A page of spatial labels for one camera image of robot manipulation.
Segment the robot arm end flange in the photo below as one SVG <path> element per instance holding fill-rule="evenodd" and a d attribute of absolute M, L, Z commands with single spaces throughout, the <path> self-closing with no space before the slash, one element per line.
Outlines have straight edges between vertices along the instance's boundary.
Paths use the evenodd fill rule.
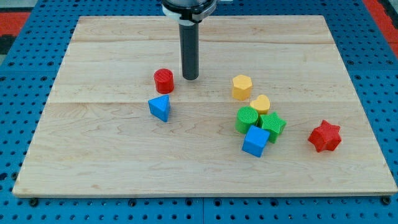
<path fill-rule="evenodd" d="M 210 16 L 217 0 L 161 0 L 163 13 L 180 25 L 192 26 Z"/>

